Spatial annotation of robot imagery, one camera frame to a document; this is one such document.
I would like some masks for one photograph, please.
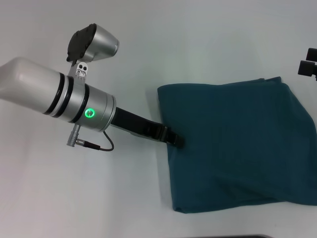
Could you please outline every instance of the black cable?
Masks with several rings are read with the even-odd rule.
[[[94,143],[91,143],[89,141],[86,141],[86,140],[81,140],[82,141],[82,144],[80,143],[77,143],[78,145],[81,145],[81,146],[84,146],[84,147],[87,147],[87,148],[90,148],[90,149],[94,149],[94,150],[101,150],[101,151],[112,151],[114,150],[114,144],[113,144],[113,141],[110,139],[110,137],[107,135],[107,133],[104,132],[104,135],[106,136],[106,138],[109,140],[110,144],[111,144],[111,148],[110,149],[104,149],[104,148],[101,148],[100,145],[96,145]]]
[[[106,133],[105,131],[104,131],[104,135],[106,136],[106,138],[107,138],[108,141],[110,142],[111,148],[110,148],[110,149],[100,148],[100,150],[102,150],[102,151],[112,151],[112,150],[114,150],[114,143],[113,143],[113,141],[110,139],[110,137],[107,135],[107,133]]]

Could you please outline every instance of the cable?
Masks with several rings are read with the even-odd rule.
[[[81,140],[81,139],[77,139],[76,140],[76,144],[84,146],[84,147],[87,147],[87,148],[90,148],[90,149],[94,149],[94,150],[101,150],[101,151],[112,151],[112,150],[114,150],[113,141],[110,139],[110,137],[107,135],[106,132],[104,132],[104,135],[106,136],[106,138],[109,140],[109,142],[111,144],[111,148],[110,149],[101,148],[100,145],[96,145],[94,143],[91,143],[91,142],[86,141],[86,140]]]
[[[102,151],[112,151],[112,150],[114,150],[114,143],[113,143],[113,141],[110,139],[110,137],[107,135],[107,133],[106,133],[105,131],[104,131],[104,135],[106,136],[106,138],[107,138],[108,141],[110,142],[111,148],[110,148],[110,149],[100,148],[100,150],[102,150]]]

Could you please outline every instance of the black ring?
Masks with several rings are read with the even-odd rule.
[[[87,105],[87,102],[88,102],[88,98],[89,98],[89,86],[87,84],[85,84],[85,95],[84,95],[84,99],[83,99],[83,102],[79,108],[79,111],[78,113],[76,114],[76,116],[74,117],[73,120],[69,121],[70,123],[76,123],[81,115],[83,114],[85,108],[86,108],[86,105]]]
[[[59,85],[58,85],[58,89],[57,89],[57,92],[55,94],[55,97],[52,101],[52,104],[50,105],[50,107],[47,109],[46,112],[44,112],[43,114],[45,115],[49,115],[52,113],[52,111],[54,110],[54,108],[56,107],[59,99],[60,99],[60,96],[61,96],[61,93],[63,91],[63,88],[64,88],[64,84],[65,84],[65,75],[62,74],[62,73],[59,73]]]
[[[74,78],[68,76],[68,89],[66,92],[65,99],[64,99],[63,103],[61,104],[57,113],[53,116],[53,118],[58,118],[58,117],[60,117],[60,115],[62,115],[64,113],[64,111],[69,103],[71,93],[73,92],[73,87],[74,87]]]

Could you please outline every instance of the black object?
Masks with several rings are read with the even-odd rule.
[[[299,69],[298,74],[311,77],[313,74],[316,75],[317,80],[317,66],[314,62],[309,61],[315,61],[317,62],[317,49],[309,48],[306,56],[306,60],[302,60]]]
[[[85,51],[94,39],[97,30],[96,24],[90,24],[86,28],[77,31],[68,44],[67,61],[76,62],[85,55]]]
[[[306,60],[317,62],[317,49],[309,48]]]
[[[184,139],[171,131],[169,127],[147,120],[121,108],[116,108],[111,124],[140,136],[168,143],[178,148],[182,148],[184,145]]]
[[[91,143],[89,141],[85,141],[83,146],[94,149],[94,150],[100,150],[100,145],[96,145],[96,144]]]
[[[311,77],[313,74],[316,74],[316,72],[317,67],[315,66],[314,62],[304,60],[301,61],[298,69],[298,74]]]

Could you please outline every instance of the silver connector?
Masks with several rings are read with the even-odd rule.
[[[68,146],[74,147],[75,144],[77,143],[79,129],[80,129],[80,125],[75,124],[72,132],[69,135],[68,141],[67,141]]]
[[[84,140],[81,140],[81,139],[76,140],[76,145],[84,146],[84,144],[85,144]]]

